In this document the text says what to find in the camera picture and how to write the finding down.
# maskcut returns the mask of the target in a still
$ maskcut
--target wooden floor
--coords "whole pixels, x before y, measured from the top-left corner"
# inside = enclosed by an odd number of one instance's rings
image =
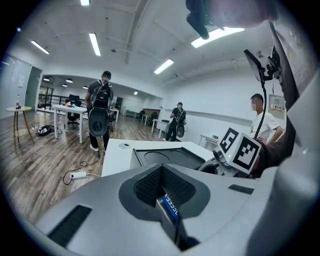
[[[26,112],[29,128],[33,126],[53,125],[52,113]],[[58,127],[62,135],[55,139],[54,133],[44,137],[31,133],[35,144],[31,142],[28,133],[20,137],[20,146],[17,142],[17,154],[13,143],[14,117],[1,120],[0,125],[0,162],[1,186],[7,194],[12,208],[21,216],[35,223],[50,207],[68,196],[85,183],[99,179],[93,175],[84,179],[74,180],[70,185],[64,185],[62,178],[66,171],[80,167],[81,161],[89,164],[96,161],[98,154],[90,149],[88,134],[88,121],[83,120],[83,143],[79,142],[79,128],[68,127],[64,133],[64,115],[58,115]],[[23,116],[18,116],[19,129],[25,129]],[[133,117],[119,116],[118,123],[114,122],[114,132],[110,138],[158,141],[159,132],[151,133],[151,127],[145,126]],[[104,150],[103,140],[98,139],[99,148]],[[104,155],[94,164],[83,169],[87,173],[101,175]]]

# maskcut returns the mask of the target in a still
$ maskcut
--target gray surface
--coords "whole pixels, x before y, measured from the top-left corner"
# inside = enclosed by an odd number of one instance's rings
[[[49,210],[36,227],[47,235],[76,205],[83,205],[92,211],[70,241],[68,250],[85,256],[177,254],[179,249],[160,222],[135,218],[119,201],[123,181],[148,168],[131,169],[87,183]]]
[[[254,179],[228,177],[210,173],[195,172],[181,166],[169,164],[189,175],[192,178],[203,182],[210,189],[210,200],[207,206],[198,217],[183,220],[185,230],[200,242],[205,241],[225,226],[243,207],[250,195],[229,189],[236,184],[254,189],[258,183]]]
[[[131,169],[87,183],[49,210],[36,227],[47,235],[75,206],[83,205],[92,211],[71,239],[68,250],[85,256],[179,254],[180,250],[160,222],[135,218],[119,200],[121,184],[153,166]],[[207,241],[213,237],[216,237],[215,243],[218,241],[216,255],[229,250],[230,243],[234,253],[244,252],[269,198],[275,171],[267,171],[267,175],[262,175],[257,181],[213,175],[174,164],[170,166],[203,182],[210,189],[210,200],[202,213],[183,220],[187,235],[202,242],[184,254],[212,254],[213,249],[208,249]],[[254,191],[248,195],[228,189],[232,184],[253,188]],[[227,232],[221,238],[220,233],[225,229]]]

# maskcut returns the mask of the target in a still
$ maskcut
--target mesh grille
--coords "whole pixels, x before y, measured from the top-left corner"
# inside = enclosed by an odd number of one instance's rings
[[[162,167],[140,179],[133,188],[136,197],[146,204],[155,207],[162,187]]]
[[[176,207],[183,205],[196,193],[192,184],[163,166],[137,181],[133,190],[138,199],[155,207],[161,188]]]

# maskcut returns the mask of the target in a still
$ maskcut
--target white cube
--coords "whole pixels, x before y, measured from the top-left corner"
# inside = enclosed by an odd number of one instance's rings
[[[261,144],[243,132],[229,128],[218,142],[228,165],[249,175],[260,152]]]

